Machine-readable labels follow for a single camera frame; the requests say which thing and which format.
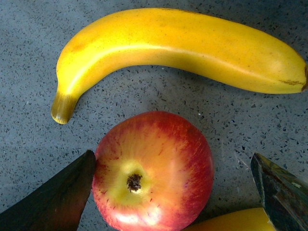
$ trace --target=banana tip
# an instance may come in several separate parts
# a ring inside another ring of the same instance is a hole
[[[51,106],[51,116],[59,124],[66,124],[73,115],[78,99],[57,92]]]

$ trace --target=red apple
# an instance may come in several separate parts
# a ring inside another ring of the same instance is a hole
[[[205,137],[172,113],[147,112],[116,125],[95,156],[94,200],[117,230],[182,230],[212,190],[214,164]]]

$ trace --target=gray countertop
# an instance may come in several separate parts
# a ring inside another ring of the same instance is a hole
[[[308,62],[307,1],[0,1],[0,212],[63,169],[133,115],[179,114],[208,139],[215,160],[211,197],[196,222],[261,206],[250,158],[259,152],[308,176],[308,92],[254,93],[163,66],[120,69],[87,91],[72,119],[50,115],[64,45],[107,14],[144,7],[200,12],[243,23],[291,45]],[[113,230],[90,196],[79,231]]]

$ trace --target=brown spot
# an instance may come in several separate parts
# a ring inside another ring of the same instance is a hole
[[[185,13],[191,13],[191,14],[198,14],[201,15],[201,13],[195,12],[195,11],[186,11],[186,10],[180,10],[180,9],[172,9],[172,8],[161,8],[164,11],[181,11]]]
[[[282,83],[289,84],[289,85],[292,85],[292,86],[297,85],[297,84],[302,84],[302,83],[300,83],[298,81],[291,81],[291,80],[280,80],[280,81]]]
[[[304,84],[302,91],[308,89],[308,68],[307,68],[307,65],[305,66],[305,76],[306,76],[306,83]]]

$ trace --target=yellow banana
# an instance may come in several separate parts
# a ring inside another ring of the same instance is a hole
[[[275,229],[263,208],[251,208],[194,224],[183,231],[275,231]]]
[[[65,45],[57,63],[53,119],[67,123],[85,91],[120,68],[143,64],[263,93],[296,93],[308,85],[305,61],[264,32],[199,13],[134,9],[93,22]]]

